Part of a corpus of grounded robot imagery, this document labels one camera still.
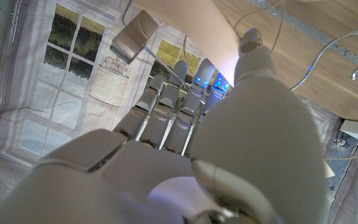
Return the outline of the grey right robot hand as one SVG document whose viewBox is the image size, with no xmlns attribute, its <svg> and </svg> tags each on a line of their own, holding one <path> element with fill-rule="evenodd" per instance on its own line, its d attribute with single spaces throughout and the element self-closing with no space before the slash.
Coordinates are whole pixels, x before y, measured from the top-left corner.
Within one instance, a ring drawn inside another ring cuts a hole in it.
<svg viewBox="0 0 358 224">
<path fill-rule="evenodd" d="M 188 157 L 91 131 L 26 175 L 0 223 L 318 223 L 326 181 L 316 125 L 276 78 L 257 29 L 238 51 L 234 89 L 203 117 Z"/>
</svg>

